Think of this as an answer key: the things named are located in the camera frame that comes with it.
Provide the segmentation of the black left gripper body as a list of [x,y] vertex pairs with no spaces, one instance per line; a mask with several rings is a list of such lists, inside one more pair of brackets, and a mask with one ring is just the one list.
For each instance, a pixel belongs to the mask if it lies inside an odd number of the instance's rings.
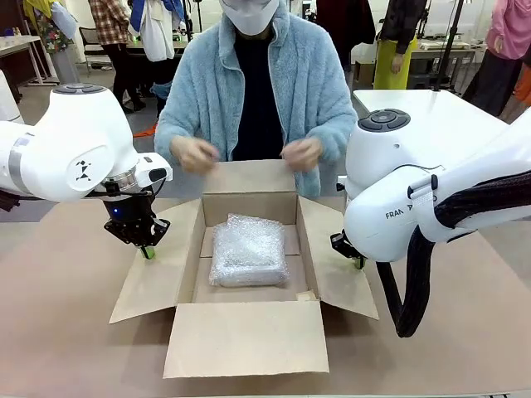
[[153,195],[133,195],[103,201],[109,220],[105,228],[111,225],[145,224],[151,227],[156,218],[152,210]]

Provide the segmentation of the person's left hand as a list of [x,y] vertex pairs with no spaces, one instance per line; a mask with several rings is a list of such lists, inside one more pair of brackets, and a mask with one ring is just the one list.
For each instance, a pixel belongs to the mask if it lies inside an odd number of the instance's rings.
[[287,144],[280,156],[293,172],[309,172],[318,165],[322,153],[318,138],[304,138]]

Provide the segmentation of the person's right hand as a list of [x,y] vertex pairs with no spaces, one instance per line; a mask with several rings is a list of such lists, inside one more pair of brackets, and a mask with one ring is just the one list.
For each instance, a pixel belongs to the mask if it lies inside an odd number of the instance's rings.
[[171,140],[169,149],[185,172],[205,175],[219,160],[217,149],[200,138],[176,136]]

